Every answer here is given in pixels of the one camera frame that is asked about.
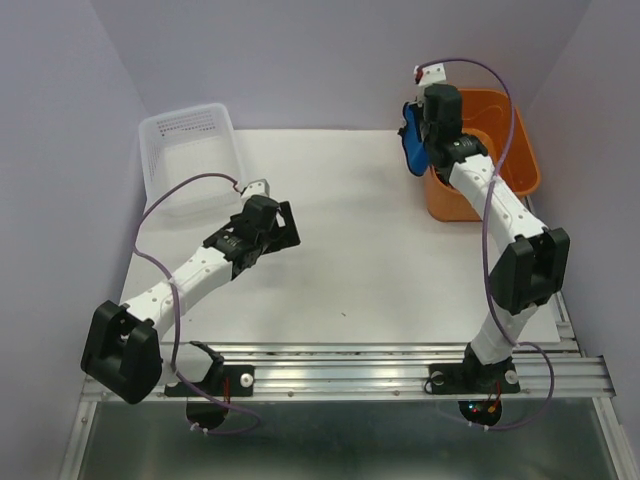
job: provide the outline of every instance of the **orange bin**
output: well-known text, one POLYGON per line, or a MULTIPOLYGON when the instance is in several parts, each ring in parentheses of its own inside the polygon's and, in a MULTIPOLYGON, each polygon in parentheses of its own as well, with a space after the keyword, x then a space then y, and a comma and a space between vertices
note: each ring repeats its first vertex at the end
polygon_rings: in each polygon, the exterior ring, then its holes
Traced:
MULTIPOLYGON (((460 89, 462 94, 463 130, 475 135, 489 150, 497 163, 509 134, 509 101, 497 90, 460 89)), ((511 149, 500 170, 511 190, 523 198, 533 193, 540 184, 540 171, 533 154, 520 111, 516 108, 516 128, 511 149)), ((477 222, 480 217, 469 202, 454 188, 445 185, 436 176, 433 167, 425 175, 427 210, 442 222, 477 222)))

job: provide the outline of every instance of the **blue object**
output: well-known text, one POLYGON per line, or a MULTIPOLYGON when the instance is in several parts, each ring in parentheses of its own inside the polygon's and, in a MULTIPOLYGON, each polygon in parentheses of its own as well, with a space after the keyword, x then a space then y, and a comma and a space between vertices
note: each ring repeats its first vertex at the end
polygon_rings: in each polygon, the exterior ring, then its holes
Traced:
POLYGON ((402 149, 407 160, 407 168, 416 177, 421 177, 429 168, 429 154, 420 137, 418 118, 422 115, 421 108, 415 103, 405 103, 402 116, 406 125, 398 131, 402 138, 402 149))

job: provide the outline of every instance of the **wall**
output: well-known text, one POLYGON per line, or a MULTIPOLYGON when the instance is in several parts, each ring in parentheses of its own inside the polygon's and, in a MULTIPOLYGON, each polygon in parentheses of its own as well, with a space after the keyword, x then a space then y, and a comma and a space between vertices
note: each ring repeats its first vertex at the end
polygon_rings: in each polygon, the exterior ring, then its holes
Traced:
POLYGON ((51 479, 123 280, 146 114, 84 0, 0 2, 0 64, 0 477, 51 479))
POLYGON ((236 127, 358 129, 398 128, 414 65, 445 55, 488 62, 528 106, 589 3, 92 1, 151 114, 220 101, 236 127))
POLYGON ((636 454, 639 18, 636 0, 594 1, 527 114, 543 174, 536 206, 571 235, 571 318, 589 354, 605 356, 636 454))

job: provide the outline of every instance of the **white plastic basket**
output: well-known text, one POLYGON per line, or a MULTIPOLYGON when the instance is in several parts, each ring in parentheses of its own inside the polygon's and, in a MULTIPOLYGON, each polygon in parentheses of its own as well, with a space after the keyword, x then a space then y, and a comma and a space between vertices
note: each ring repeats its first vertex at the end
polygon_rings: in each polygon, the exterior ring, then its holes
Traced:
MULTIPOLYGON (((142 172, 148 204, 178 183, 201 173, 225 173, 245 186, 245 170, 224 105, 213 103, 147 118, 140 124, 142 172)), ((203 178, 161 205, 185 215, 238 201, 225 179, 203 178)))

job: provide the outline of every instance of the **cable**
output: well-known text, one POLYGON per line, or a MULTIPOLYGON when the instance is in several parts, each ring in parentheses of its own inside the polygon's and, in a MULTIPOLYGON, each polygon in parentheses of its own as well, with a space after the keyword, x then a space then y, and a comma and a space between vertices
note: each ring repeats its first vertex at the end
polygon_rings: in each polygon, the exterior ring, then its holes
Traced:
POLYGON ((180 373, 180 371, 178 370, 178 366, 176 365, 176 359, 178 358, 178 349, 180 348, 180 317, 181 317, 181 312, 180 312, 180 295, 178 293, 178 287, 176 287, 173 282, 171 282, 171 278, 173 277, 173 275, 171 275, 171 272, 169 271, 169 269, 167 267, 164 266, 164 264, 162 264, 160 262, 160 260, 158 260, 157 258, 153 257, 152 255, 149 255, 148 253, 142 252, 138 249, 138 245, 137 245, 137 241, 138 241, 138 234, 140 233, 140 229, 142 228, 142 224, 144 223, 144 221, 147 219, 147 217, 149 217, 149 215, 151 215, 151 213, 158 207, 158 205, 160 205, 162 202, 164 202, 167 198, 169 198, 171 195, 173 195, 175 192, 177 192, 178 190, 180 190, 182 187, 190 184, 191 182, 195 182, 196 180, 200 180, 201 178, 210 178, 210 177, 215 177, 215 178, 224 178, 225 180, 230 181, 233 184, 233 189, 236 192, 239 192, 238 190, 238 181, 236 179, 234 179, 233 177, 230 177, 228 175, 225 175, 223 173, 202 173, 200 175, 195 175, 191 178, 188 178, 187 180, 185 180, 184 182, 179 183, 178 185, 176 185, 175 187, 173 187, 171 190, 169 190, 167 193, 165 193, 164 195, 162 195, 160 198, 158 198, 158 200, 156 200, 153 205, 151 205, 143 214, 142 214, 142 219, 140 220, 140 223, 138 224, 138 228, 136 229, 136 240, 133 244, 133 253, 135 253, 137 256, 144 258, 145 260, 148 260, 149 262, 151 262, 153 265, 155 265, 158 270, 160 270, 163 275, 167 278, 168 280, 168 284, 169 287, 171 287, 171 296, 173 298, 173 317, 174 317, 174 323, 175 323, 175 336, 173 339, 173 350, 171 352, 171 370, 173 370, 173 373, 176 375, 176 377, 178 377, 178 379, 184 383, 187 388, 189 388, 189 390, 191 390, 192 392, 196 393, 197 395, 206 398, 207 400, 209 400, 211 403, 214 403, 220 407, 226 408, 228 410, 237 412, 237 413, 241 413, 243 415, 248 415, 250 417, 253 417, 253 419, 255 420, 254 423, 248 427, 244 427, 244 428, 238 428, 238 429, 234 429, 234 430, 225 430, 225 431, 217 431, 217 430, 207 430, 204 428, 200 428, 197 424, 192 424, 192 429, 194 430, 199 430, 201 432, 203 432, 205 435, 238 435, 241 433, 248 433, 254 429, 256 429, 258 426, 260 426, 262 424, 262 417, 260 417, 260 415, 258 415, 256 412, 254 412, 253 410, 249 410, 248 408, 243 408, 240 407, 238 405, 231 405, 225 402, 222 402, 220 400, 218 400, 217 398, 215 398, 212 395, 209 395, 207 392, 205 392, 204 390, 198 388, 196 385, 194 385, 192 382, 190 382, 187 378, 185 378, 184 375, 182 375, 182 373, 180 373))
POLYGON ((516 126, 516 107, 513 103, 513 100, 511 99, 509 88, 507 87, 507 84, 504 82, 504 80, 502 80, 500 75, 498 75, 498 73, 495 70, 493 70, 491 67, 489 67, 488 65, 485 65, 482 62, 479 62, 478 60, 472 60, 472 59, 463 58, 463 57, 442 58, 440 60, 434 60, 431 62, 422 63, 418 65, 416 68, 417 68, 417 72, 420 72, 424 68, 430 67, 432 65, 436 65, 438 63, 451 63, 451 62, 471 63, 473 65, 477 65, 489 71, 495 77, 498 83, 500 83, 500 85, 502 86, 502 89, 504 90, 504 93, 507 96, 507 100, 509 101, 509 107, 511 109, 511 117, 509 122, 509 135, 507 136, 507 141, 504 145, 504 148, 502 149, 502 154, 498 159, 498 163, 496 164, 493 170, 493 175, 491 176, 491 180, 489 181, 489 188, 487 190, 487 199, 484 204, 484 212, 482 216, 482 273, 483 273, 483 279, 484 279, 484 293, 487 299, 487 305, 489 306, 489 312, 491 313, 491 318, 493 318, 493 321, 495 322, 496 327, 498 327, 498 330, 500 330, 500 333, 505 338, 505 340, 509 342, 512 347, 524 346, 524 345, 532 347, 538 353, 540 353, 540 355, 542 355, 542 358, 544 358, 545 362, 547 363, 547 366, 549 367, 549 394, 547 395, 547 398, 545 399, 544 404, 542 405, 540 410, 538 410, 538 412, 536 412, 531 417, 525 420, 522 420, 520 422, 516 422, 511 425, 505 425, 502 427, 496 426, 496 427, 489 428, 490 430, 503 430, 503 431, 511 430, 513 428, 519 428, 524 425, 527 425, 528 423, 532 422, 533 420, 540 417, 543 413, 545 413, 546 410, 549 408, 549 405, 551 404, 551 399, 553 398, 553 392, 555 390, 555 372, 553 370, 553 365, 551 364, 551 359, 549 358, 549 355, 547 355, 547 353, 535 343, 522 342, 518 344, 517 339, 514 339, 513 337, 511 337, 509 332, 507 332, 507 330, 504 328, 504 326, 500 322, 500 319, 498 318, 498 314, 496 313, 495 306, 493 304, 493 298, 491 297, 491 287, 489 282, 489 245, 488 245, 489 244, 489 214, 491 212, 491 200, 493 198, 493 190, 495 189, 495 182, 500 175, 500 170, 504 165, 504 162, 507 158, 507 154, 509 153, 509 149, 511 148, 511 143, 513 142, 513 135, 514 135, 515 126, 516 126))

